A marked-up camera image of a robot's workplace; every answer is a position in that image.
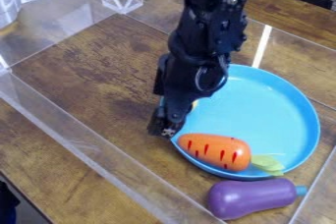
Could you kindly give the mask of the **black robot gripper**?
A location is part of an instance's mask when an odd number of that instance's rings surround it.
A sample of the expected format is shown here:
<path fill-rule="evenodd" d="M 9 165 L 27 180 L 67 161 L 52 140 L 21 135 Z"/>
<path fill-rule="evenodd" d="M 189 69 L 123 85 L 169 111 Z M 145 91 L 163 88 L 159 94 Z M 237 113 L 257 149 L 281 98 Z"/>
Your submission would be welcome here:
<path fill-rule="evenodd" d="M 172 34 L 168 48 L 159 59 L 153 85 L 161 101 L 147 126 L 148 133 L 163 138 L 173 138 L 183 129 L 192 103 L 224 86 L 229 66 L 229 53 L 208 49 L 199 39 L 188 41 Z"/>

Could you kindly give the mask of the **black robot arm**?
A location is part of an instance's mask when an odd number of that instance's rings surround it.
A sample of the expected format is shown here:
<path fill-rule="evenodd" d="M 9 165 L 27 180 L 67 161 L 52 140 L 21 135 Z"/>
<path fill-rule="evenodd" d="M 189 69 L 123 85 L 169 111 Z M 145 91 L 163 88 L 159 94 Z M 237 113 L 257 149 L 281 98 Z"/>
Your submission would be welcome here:
<path fill-rule="evenodd" d="M 193 102 L 209 97 L 228 79 L 231 53 L 247 40 L 247 0 L 184 0 L 169 52 L 157 63 L 153 93 L 160 96 L 147 131 L 173 137 L 184 127 Z"/>

